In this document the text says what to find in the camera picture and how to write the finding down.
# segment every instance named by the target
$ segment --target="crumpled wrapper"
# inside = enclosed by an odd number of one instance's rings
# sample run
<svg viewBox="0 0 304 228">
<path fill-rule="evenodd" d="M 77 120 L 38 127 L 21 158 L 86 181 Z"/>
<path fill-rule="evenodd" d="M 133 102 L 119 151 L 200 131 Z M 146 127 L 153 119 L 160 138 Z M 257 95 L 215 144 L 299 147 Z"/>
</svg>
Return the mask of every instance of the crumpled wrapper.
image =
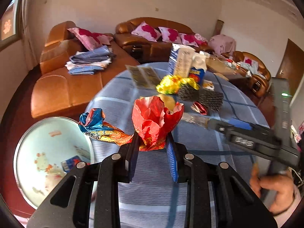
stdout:
<svg viewBox="0 0 304 228">
<path fill-rule="evenodd" d="M 183 112 L 184 105 L 179 102 L 176 103 L 173 112 L 170 112 L 158 96 L 135 100 L 132 120 L 135 131 L 144 143 L 139 150 L 163 149 L 167 134 L 178 124 Z"/>
<path fill-rule="evenodd" d="M 132 141 L 133 135 L 125 134 L 121 129 L 104 121 L 105 114 L 101 108 L 92 108 L 90 112 L 80 115 L 80 130 L 92 139 L 115 142 L 121 146 Z"/>
<path fill-rule="evenodd" d="M 133 107 L 132 120 L 135 131 L 143 140 L 139 150 L 163 149 L 167 134 L 178 124 L 183 112 L 183 104 L 177 102 L 171 112 L 158 96 L 137 99 Z M 84 134 L 93 139 L 115 142 L 119 146 L 132 141 L 133 135 L 125 134 L 104 119 L 102 109 L 93 108 L 80 116 L 78 126 Z"/>
<path fill-rule="evenodd" d="M 178 75 L 166 75 L 157 85 L 156 90 L 163 94 L 174 94 L 177 93 L 181 85 L 189 84 L 196 90 L 199 90 L 199 85 L 193 78 L 182 78 Z"/>
</svg>

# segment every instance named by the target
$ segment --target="floor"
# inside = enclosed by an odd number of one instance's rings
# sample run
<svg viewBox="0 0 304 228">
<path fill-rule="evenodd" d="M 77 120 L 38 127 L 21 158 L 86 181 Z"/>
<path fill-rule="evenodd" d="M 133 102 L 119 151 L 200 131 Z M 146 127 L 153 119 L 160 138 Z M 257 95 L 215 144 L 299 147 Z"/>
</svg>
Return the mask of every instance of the floor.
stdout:
<svg viewBox="0 0 304 228">
<path fill-rule="evenodd" d="M 2 170 L 0 170 L 0 179 L 4 179 L 0 181 L 0 193 L 11 211 L 15 215 L 24 218 L 29 218 L 34 212 L 34 209 L 27 204 L 17 188 L 13 171 L 13 157 L 22 135 L 30 126 L 39 120 L 31 117 L 30 102 L 34 84 L 40 76 L 38 67 L 29 72 L 14 94 L 0 124 L 2 142 Z M 244 87 L 241 89 L 256 105 L 258 104 L 259 99 L 256 98 L 250 90 Z M 274 124 L 274 108 L 272 104 L 273 102 L 270 96 L 268 96 L 259 106 L 270 127 Z M 78 121 L 79 114 L 69 117 Z"/>
</svg>

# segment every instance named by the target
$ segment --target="blue checkered tablecloth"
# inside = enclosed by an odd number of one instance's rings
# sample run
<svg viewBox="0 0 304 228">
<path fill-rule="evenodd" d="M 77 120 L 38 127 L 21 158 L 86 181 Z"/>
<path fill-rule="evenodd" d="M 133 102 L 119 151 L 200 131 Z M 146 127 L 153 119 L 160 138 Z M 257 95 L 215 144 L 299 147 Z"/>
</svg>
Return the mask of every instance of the blue checkered tablecloth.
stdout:
<svg viewBox="0 0 304 228">
<path fill-rule="evenodd" d="M 143 66 L 153 67 L 159 77 L 163 78 L 166 75 L 168 63 L 148 63 Z M 238 118 L 268 127 L 260 110 L 238 88 L 211 72 L 205 74 L 205 79 L 213 82 L 216 91 L 224 93 L 222 109 L 218 113 L 211 112 L 211 117 L 225 120 Z M 90 111 L 91 108 L 102 108 L 106 115 L 105 121 L 122 129 L 127 134 L 133 134 L 134 127 L 131 116 L 134 101 L 140 96 L 148 97 L 157 94 L 156 90 L 137 89 L 130 73 L 124 71 L 112 79 L 92 99 L 86 112 Z M 185 112 L 195 113 L 190 108 L 190 102 L 184 102 L 177 97 L 175 99 L 185 104 Z M 187 147 L 188 152 L 199 156 L 207 163 L 218 164 L 221 161 L 226 161 L 247 183 L 249 182 L 254 157 L 237 148 L 230 148 L 225 143 L 222 134 L 185 121 L 180 121 L 172 134 L 176 142 Z M 97 162 L 101 162 L 119 149 L 113 143 L 97 140 L 92 140 L 92 143 Z M 209 191 L 212 226 L 215 227 L 211 185 Z M 119 184 L 122 228 L 184 227 L 186 193 L 186 183 L 173 182 L 168 167 L 167 154 L 164 150 L 139 152 L 132 183 Z M 95 203 L 92 203 L 90 226 L 94 222 L 94 207 Z"/>
</svg>

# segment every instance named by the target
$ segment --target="metal screw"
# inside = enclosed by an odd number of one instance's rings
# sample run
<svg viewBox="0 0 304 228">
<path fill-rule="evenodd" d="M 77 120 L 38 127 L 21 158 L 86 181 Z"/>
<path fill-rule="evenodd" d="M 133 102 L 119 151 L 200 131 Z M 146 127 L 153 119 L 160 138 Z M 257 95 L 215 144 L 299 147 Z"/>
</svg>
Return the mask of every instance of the metal screw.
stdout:
<svg viewBox="0 0 304 228">
<path fill-rule="evenodd" d="M 193 156 L 193 154 L 186 154 L 185 158 L 188 160 L 192 160 L 192 159 L 194 159 L 194 156 Z"/>
<path fill-rule="evenodd" d="M 118 160 L 118 159 L 120 159 L 121 158 L 121 155 L 120 154 L 113 154 L 112 155 L 112 159 L 113 160 Z"/>
<path fill-rule="evenodd" d="M 85 162 L 79 162 L 76 166 L 78 169 L 81 169 L 81 168 L 85 167 Z"/>
<path fill-rule="evenodd" d="M 223 168 L 223 169 L 228 169 L 228 167 L 229 167 L 229 165 L 228 165 L 226 162 L 220 163 L 219 166 L 220 166 L 221 168 Z"/>
</svg>

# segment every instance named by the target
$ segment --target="milk carton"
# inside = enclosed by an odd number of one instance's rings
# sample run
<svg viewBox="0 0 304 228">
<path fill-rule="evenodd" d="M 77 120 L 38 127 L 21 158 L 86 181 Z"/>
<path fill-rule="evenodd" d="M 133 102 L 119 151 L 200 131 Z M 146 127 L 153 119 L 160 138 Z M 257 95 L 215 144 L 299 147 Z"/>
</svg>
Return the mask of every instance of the milk carton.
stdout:
<svg viewBox="0 0 304 228">
<path fill-rule="evenodd" d="M 206 56 L 199 53 L 194 53 L 188 77 L 193 78 L 195 82 L 201 86 L 206 71 Z"/>
<path fill-rule="evenodd" d="M 195 50 L 187 45 L 172 44 L 169 57 L 168 74 L 187 78 Z"/>
</svg>

